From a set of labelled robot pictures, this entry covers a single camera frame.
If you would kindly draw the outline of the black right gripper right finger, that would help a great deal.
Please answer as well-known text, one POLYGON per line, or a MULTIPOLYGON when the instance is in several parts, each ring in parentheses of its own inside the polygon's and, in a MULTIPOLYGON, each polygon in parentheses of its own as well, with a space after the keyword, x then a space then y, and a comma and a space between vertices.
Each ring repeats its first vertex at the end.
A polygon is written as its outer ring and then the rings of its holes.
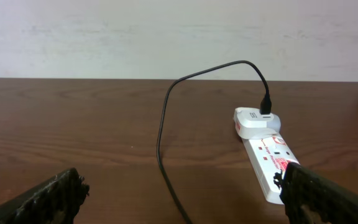
POLYGON ((358 195, 291 162, 273 182, 291 224, 358 223, 358 195))

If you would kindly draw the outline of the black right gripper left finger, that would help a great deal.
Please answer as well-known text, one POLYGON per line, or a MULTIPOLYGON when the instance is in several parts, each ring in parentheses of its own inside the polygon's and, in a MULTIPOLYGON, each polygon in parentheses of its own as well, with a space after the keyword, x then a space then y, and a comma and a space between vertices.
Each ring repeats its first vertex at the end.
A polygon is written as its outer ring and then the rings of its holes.
POLYGON ((75 168, 64 170, 0 205, 0 224, 73 224, 90 186, 75 168))

